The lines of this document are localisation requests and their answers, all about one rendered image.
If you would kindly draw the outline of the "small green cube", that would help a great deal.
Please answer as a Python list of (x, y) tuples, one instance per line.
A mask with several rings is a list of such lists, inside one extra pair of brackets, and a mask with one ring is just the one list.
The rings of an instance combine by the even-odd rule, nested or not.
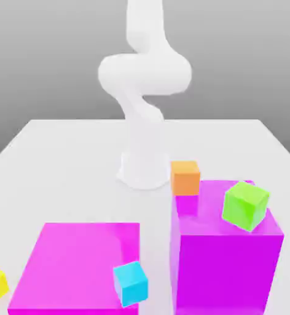
[(266, 216), (269, 196), (268, 191), (239, 181), (225, 192), (222, 219), (252, 232)]

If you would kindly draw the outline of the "large purple box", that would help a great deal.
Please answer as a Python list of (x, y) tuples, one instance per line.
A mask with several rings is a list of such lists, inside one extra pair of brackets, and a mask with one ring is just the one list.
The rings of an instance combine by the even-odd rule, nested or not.
[(268, 211), (252, 232), (222, 219), (234, 180), (203, 180), (171, 204), (174, 315), (263, 315), (284, 234)]

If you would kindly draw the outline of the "small orange cube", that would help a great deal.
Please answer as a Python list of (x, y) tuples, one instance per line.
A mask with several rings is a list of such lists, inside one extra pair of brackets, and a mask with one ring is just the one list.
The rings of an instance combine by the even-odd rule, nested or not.
[(171, 162), (171, 189), (175, 196), (199, 195), (200, 170), (196, 161)]

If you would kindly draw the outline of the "small cyan cube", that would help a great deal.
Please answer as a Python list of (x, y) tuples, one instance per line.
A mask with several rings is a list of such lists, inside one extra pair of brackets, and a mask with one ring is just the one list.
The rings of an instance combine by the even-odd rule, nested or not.
[(123, 308), (148, 298), (148, 278), (139, 261), (113, 268), (114, 287)]

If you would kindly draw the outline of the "large pink box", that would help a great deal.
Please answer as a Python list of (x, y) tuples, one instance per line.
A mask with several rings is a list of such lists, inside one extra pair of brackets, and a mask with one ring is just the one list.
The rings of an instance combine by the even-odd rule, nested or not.
[(122, 307), (113, 269), (139, 260), (139, 223), (46, 223), (9, 315), (138, 315)]

